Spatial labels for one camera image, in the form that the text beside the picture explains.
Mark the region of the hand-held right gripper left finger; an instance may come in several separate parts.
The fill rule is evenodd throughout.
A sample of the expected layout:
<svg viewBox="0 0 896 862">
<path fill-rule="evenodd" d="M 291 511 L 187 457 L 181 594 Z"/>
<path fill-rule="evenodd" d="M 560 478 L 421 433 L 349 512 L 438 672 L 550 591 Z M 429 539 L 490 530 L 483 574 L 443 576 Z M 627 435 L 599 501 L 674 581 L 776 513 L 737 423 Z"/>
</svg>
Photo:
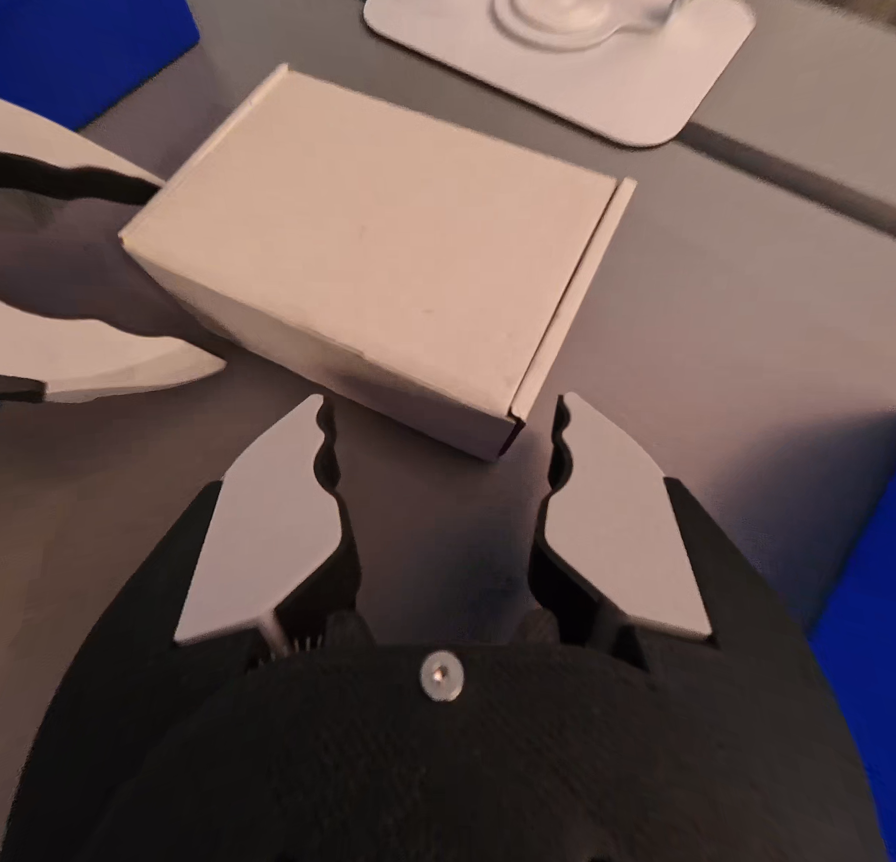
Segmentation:
<svg viewBox="0 0 896 862">
<path fill-rule="evenodd" d="M 321 647 L 328 617 L 355 609 L 361 565 L 336 437 L 331 400 L 312 394 L 227 469 L 176 644 L 252 630 L 285 657 Z"/>
</svg>

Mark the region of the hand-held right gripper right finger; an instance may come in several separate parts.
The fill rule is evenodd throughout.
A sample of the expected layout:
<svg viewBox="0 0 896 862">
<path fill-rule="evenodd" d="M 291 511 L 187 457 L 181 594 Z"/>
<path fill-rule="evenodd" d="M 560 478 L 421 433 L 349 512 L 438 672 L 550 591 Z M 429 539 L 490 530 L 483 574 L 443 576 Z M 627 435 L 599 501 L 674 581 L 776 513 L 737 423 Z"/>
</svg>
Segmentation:
<svg viewBox="0 0 896 862">
<path fill-rule="evenodd" d="M 560 648 L 649 666 L 651 641 L 712 649 L 713 628 L 666 485 L 644 448 L 576 393 L 558 396 L 528 584 Z"/>
</svg>

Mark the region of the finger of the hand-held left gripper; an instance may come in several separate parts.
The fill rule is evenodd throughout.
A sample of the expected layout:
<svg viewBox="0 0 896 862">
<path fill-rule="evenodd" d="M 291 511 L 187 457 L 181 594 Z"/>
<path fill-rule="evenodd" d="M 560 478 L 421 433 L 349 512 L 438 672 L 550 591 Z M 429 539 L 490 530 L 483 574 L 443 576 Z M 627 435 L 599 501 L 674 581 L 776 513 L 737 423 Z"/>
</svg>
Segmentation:
<svg viewBox="0 0 896 862">
<path fill-rule="evenodd" d="M 145 205 L 164 180 L 78 133 L 1 101 L 1 188 L 53 200 Z"/>
<path fill-rule="evenodd" d="M 1 305 L 1 401 L 84 403 L 165 390 L 220 373 L 225 360 L 172 337 Z"/>
</svg>

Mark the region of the blue plastic bin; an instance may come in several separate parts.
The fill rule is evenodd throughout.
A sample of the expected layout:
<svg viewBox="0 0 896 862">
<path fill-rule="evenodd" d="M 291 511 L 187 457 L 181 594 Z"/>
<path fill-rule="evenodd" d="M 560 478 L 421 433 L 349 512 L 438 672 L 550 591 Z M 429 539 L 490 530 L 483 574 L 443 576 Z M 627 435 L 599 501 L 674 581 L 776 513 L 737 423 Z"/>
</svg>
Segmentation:
<svg viewBox="0 0 896 862">
<path fill-rule="evenodd" d="M 857 745 L 895 859 L 895 478 L 848 554 L 810 644 Z"/>
<path fill-rule="evenodd" d="M 1 99 L 78 130 L 199 40 L 186 0 L 1 0 Z"/>
</svg>

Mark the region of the white cardboard mailer box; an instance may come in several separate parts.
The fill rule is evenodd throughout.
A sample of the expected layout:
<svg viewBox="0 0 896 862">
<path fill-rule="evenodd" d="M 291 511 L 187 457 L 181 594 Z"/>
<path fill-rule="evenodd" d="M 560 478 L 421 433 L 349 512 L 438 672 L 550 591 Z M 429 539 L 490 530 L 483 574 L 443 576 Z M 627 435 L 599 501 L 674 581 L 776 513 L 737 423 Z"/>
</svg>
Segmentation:
<svg viewBox="0 0 896 862">
<path fill-rule="evenodd" d="M 218 335 L 493 462 L 635 188 L 283 63 L 118 237 Z"/>
</svg>

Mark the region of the white stand base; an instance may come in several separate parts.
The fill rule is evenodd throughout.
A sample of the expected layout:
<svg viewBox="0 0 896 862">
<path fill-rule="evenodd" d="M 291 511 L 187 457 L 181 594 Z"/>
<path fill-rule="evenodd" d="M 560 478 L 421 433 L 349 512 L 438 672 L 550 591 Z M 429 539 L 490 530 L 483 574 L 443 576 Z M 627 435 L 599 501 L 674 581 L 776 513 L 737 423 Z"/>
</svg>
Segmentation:
<svg viewBox="0 0 896 862">
<path fill-rule="evenodd" d="M 756 25 L 742 0 L 366 0 L 376 35 L 630 148 L 673 139 Z"/>
</svg>

